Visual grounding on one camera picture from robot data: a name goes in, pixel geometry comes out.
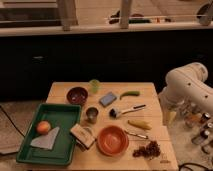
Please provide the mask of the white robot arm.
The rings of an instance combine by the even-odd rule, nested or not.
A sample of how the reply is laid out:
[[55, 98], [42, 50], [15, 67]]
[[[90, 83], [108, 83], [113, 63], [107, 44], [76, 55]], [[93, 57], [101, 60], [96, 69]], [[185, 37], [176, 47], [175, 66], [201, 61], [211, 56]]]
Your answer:
[[164, 125], [169, 124], [171, 111], [178, 109], [186, 100], [213, 114], [213, 88], [205, 84], [207, 78], [208, 70], [199, 62], [172, 69], [166, 74], [166, 86], [158, 94]]

